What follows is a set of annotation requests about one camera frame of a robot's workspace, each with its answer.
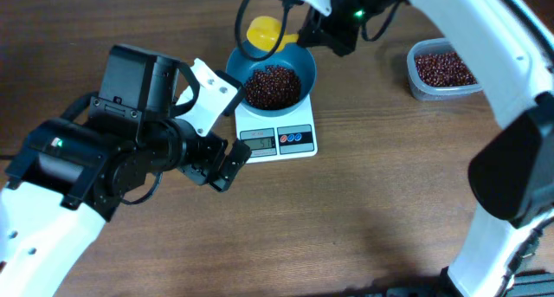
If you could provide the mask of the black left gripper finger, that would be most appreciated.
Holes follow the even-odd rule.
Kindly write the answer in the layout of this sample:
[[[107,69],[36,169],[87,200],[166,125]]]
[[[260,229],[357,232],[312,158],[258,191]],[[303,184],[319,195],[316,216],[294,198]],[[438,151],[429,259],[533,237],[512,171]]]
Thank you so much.
[[[217,192],[227,191],[241,168],[242,161],[238,158],[227,156],[223,160],[220,169],[209,181],[209,186]]]
[[[233,144],[229,155],[227,156],[227,173],[229,176],[235,176],[238,171],[246,164],[252,154],[250,147],[242,140],[237,139]]]

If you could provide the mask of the yellow plastic scoop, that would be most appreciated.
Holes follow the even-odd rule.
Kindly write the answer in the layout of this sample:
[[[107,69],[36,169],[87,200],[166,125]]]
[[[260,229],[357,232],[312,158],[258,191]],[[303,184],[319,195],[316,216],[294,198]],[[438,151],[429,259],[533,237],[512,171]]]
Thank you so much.
[[[282,21],[271,16],[258,16],[247,30],[248,41],[256,48],[270,52],[276,45],[280,32],[285,26]]]

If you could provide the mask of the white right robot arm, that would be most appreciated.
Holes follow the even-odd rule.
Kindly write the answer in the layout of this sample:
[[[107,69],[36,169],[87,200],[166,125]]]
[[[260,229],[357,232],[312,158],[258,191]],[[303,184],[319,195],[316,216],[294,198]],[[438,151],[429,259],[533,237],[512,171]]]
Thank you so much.
[[[550,296],[551,274],[523,275],[553,222],[553,35],[522,0],[300,0],[302,47],[347,55],[393,3],[424,13],[473,72],[500,134],[470,162],[477,208],[460,253],[434,285],[389,296]]]

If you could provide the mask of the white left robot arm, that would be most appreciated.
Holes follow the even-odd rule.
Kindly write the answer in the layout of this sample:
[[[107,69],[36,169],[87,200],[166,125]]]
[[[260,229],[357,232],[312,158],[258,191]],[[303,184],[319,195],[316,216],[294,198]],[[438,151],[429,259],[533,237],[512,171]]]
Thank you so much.
[[[203,61],[130,45],[111,48],[100,90],[24,140],[1,192],[1,293],[51,296],[128,193],[181,171],[226,191],[250,157],[213,125],[243,85]]]

